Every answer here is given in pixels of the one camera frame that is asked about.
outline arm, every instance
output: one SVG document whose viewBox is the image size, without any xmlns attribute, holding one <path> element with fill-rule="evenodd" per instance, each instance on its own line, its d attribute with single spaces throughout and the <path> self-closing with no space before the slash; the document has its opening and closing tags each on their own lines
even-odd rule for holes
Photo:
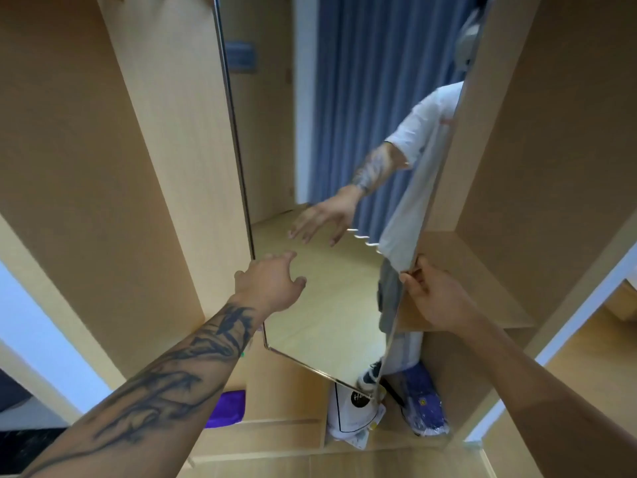
<svg viewBox="0 0 637 478">
<path fill-rule="evenodd" d="M 334 246 L 351 226 L 359 201 L 377 190 L 396 169 L 407 167 L 407 160 L 400 149 L 391 143 L 382 143 L 367 155 L 349 185 L 340 188 L 335 196 L 302 212 L 292 224 L 288 237 L 295 238 L 303 232 L 303 242 L 307 243 L 319 228 L 333 221 L 336 231 L 330 239 L 330 246 Z"/>
<path fill-rule="evenodd" d="M 214 317 L 84 415 L 22 477 L 177 476 L 255 330 L 301 295 L 305 279 L 290 279 L 294 256 L 237 272 L 235 294 Z"/>
<path fill-rule="evenodd" d="M 401 281 L 420 313 L 482 362 L 546 478 L 637 475 L 637 440 L 522 352 L 450 275 L 419 256 Z"/>
</svg>

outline tattoo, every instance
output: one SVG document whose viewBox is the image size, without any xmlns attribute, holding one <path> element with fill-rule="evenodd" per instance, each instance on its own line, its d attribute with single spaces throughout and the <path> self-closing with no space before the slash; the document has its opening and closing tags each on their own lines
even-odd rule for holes
<svg viewBox="0 0 637 478">
<path fill-rule="evenodd" d="M 196 371 L 197 362 L 237 360 L 250 340 L 252 317 L 248 307 L 225 305 L 193 334 L 183 347 L 163 354 L 127 381 L 85 418 L 84 426 L 112 411 L 115 416 L 96 430 L 92 439 L 66 454 L 47 459 L 28 470 L 29 478 L 51 466 L 82 458 L 116 445 L 135 445 L 153 431 L 187 420 L 197 409 L 223 390 L 226 381 L 208 379 Z"/>
<path fill-rule="evenodd" d="M 352 184 L 359 187 L 365 194 L 368 194 L 386 171 L 388 164 L 386 150 L 383 146 L 379 146 L 370 152 L 359 168 L 356 169 Z"/>
</svg>

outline hand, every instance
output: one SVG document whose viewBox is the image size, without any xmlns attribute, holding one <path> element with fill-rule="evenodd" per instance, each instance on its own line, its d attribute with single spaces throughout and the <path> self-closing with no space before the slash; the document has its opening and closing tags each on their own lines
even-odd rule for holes
<svg viewBox="0 0 637 478">
<path fill-rule="evenodd" d="M 296 238 L 300 232 L 303 232 L 303 243 L 308 243 L 319 228 L 328 221 L 333 221 L 336 223 L 336 231 L 329 241 L 329 246 L 333 247 L 351 226 L 356 205 L 361 198 L 362 191 L 356 186 L 341 188 L 336 196 L 302 212 L 292 224 L 288 238 Z"/>
<path fill-rule="evenodd" d="M 264 318 L 274 312 L 290 307 L 301 296 L 307 279 L 290 278 L 290 264 L 296 252 L 282 255 L 267 254 L 261 260 L 250 262 L 246 272 L 235 273 L 235 295 L 230 300 L 243 306 L 250 306 L 264 314 Z"/>
<path fill-rule="evenodd" d="M 484 319 L 462 285 L 449 273 L 419 255 L 415 269 L 400 274 L 400 281 L 420 314 L 437 329 L 462 333 L 474 321 Z"/>
</svg>

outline curtain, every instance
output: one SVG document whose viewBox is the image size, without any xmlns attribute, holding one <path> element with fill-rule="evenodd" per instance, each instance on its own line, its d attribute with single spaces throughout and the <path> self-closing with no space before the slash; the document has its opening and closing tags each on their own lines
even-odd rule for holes
<svg viewBox="0 0 637 478">
<path fill-rule="evenodd" d="M 426 95 L 460 80 L 458 31 L 476 0 L 320 0 L 310 202 L 346 185 Z M 364 198 L 358 236 L 378 243 L 409 184 L 399 171 Z"/>
</svg>

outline forearm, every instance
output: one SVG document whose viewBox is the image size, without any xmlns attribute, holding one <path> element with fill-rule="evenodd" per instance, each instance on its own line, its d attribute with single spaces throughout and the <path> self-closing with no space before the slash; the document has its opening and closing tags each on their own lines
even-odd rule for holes
<svg viewBox="0 0 637 478">
<path fill-rule="evenodd" d="M 359 191 L 359 199 L 378 189 L 398 168 L 406 167 L 406 159 L 398 148 L 382 143 L 370 152 L 352 177 L 351 187 Z"/>
<path fill-rule="evenodd" d="M 491 382 L 544 476 L 637 473 L 637 441 L 480 316 L 459 333 Z"/>
<path fill-rule="evenodd" d="M 199 330 L 71 426 L 22 476 L 176 476 L 267 318 L 251 304 L 230 298 Z"/>
</svg>

